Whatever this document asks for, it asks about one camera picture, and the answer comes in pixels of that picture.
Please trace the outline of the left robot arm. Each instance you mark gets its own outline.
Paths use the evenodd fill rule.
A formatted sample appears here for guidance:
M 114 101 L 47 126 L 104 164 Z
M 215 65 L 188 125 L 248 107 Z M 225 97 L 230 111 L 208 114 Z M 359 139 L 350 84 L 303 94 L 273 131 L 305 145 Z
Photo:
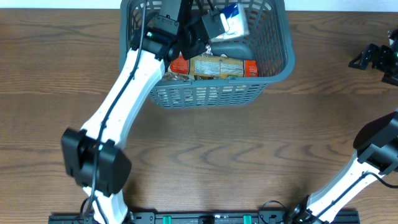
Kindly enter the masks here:
M 131 171 L 124 154 L 131 126 L 153 87 L 169 64 L 190 59 L 228 31 L 225 13 L 215 7 L 192 11 L 191 1 L 166 1 L 157 14 L 141 4 L 141 25 L 118 79 L 94 115 L 78 131 L 67 129 L 61 138 L 66 172 L 87 193 L 81 206 L 84 220 L 122 223 L 128 208 L 123 187 Z

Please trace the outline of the Kleenex tissue multipack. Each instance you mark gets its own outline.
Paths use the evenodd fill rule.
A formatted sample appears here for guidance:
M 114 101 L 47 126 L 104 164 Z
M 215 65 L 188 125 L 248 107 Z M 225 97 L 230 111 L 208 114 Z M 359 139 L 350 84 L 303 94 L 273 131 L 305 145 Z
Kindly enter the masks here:
M 220 19 L 224 31 L 210 39 L 210 42 L 222 42 L 238 39 L 250 34 L 244 6 L 234 3 L 220 10 Z

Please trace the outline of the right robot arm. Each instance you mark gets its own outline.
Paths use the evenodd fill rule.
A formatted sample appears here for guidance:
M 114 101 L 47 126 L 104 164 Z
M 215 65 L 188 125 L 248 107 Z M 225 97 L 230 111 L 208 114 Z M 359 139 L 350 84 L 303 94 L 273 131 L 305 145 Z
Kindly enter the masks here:
M 349 67 L 382 72 L 382 82 L 397 85 L 397 30 L 388 33 L 389 45 L 367 45 Z M 397 112 L 366 124 L 353 142 L 349 162 L 320 190 L 306 196 L 284 223 L 332 223 L 338 212 L 364 188 L 397 171 Z

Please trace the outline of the beige snack pouch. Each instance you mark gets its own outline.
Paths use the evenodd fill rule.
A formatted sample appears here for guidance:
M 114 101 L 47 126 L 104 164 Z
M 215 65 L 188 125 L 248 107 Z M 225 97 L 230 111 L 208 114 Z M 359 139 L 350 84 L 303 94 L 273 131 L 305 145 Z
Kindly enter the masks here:
M 189 81 L 190 78 L 186 75 L 181 75 L 179 73 L 174 72 L 166 72 L 161 78 L 162 82 L 171 82 L 171 81 Z

